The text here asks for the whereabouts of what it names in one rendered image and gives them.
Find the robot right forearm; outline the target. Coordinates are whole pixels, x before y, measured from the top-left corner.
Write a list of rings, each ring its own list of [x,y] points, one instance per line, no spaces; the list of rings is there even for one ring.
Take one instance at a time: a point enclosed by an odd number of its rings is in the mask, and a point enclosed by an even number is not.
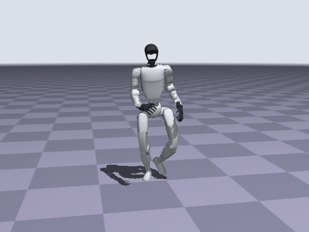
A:
[[[140,102],[139,96],[137,96],[137,95],[134,96],[134,95],[133,95],[133,91],[130,92],[130,95],[131,95],[131,99],[132,99],[132,101],[133,101],[135,107],[136,107],[137,109],[139,109],[139,107],[142,105],[142,103]]]

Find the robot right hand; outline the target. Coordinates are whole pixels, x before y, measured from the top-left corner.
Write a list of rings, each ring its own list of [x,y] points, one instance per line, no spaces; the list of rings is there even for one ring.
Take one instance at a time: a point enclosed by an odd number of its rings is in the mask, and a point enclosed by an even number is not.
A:
[[[155,109],[157,109],[156,107],[154,107],[154,103],[149,103],[149,104],[142,104],[140,107],[139,107],[139,109],[141,110],[141,111],[145,111],[145,112],[147,112],[149,115],[151,115],[148,111],[150,111],[152,114],[153,114],[153,112],[150,110],[150,109],[152,109],[154,112],[155,112],[155,110],[153,109],[153,108],[155,108]],[[153,108],[152,108],[153,107]],[[147,111],[148,110],[148,111]]]

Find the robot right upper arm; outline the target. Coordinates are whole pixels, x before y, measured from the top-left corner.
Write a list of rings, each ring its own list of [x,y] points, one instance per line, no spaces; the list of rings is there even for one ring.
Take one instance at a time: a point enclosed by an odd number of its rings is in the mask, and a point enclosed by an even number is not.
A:
[[[134,96],[140,95],[139,90],[137,90],[138,81],[139,81],[138,77],[140,76],[140,73],[141,73],[141,68],[134,68],[131,71],[131,90],[133,91]]]

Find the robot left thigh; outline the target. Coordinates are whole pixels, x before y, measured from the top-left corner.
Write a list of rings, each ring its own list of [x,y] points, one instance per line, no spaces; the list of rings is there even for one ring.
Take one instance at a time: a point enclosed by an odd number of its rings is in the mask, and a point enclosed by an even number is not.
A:
[[[166,149],[170,152],[175,151],[178,142],[178,131],[175,122],[173,111],[167,107],[162,108],[162,117],[166,125],[166,131],[168,134],[169,141],[166,143]]]

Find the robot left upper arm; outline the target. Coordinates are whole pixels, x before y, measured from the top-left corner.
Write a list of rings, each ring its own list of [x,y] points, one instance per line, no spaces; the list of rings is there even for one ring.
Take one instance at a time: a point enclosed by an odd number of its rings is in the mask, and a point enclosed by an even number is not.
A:
[[[169,65],[163,65],[164,71],[165,71],[165,81],[166,81],[166,86],[165,90],[167,92],[171,92],[174,90],[174,86],[172,84],[172,74],[173,71]]]

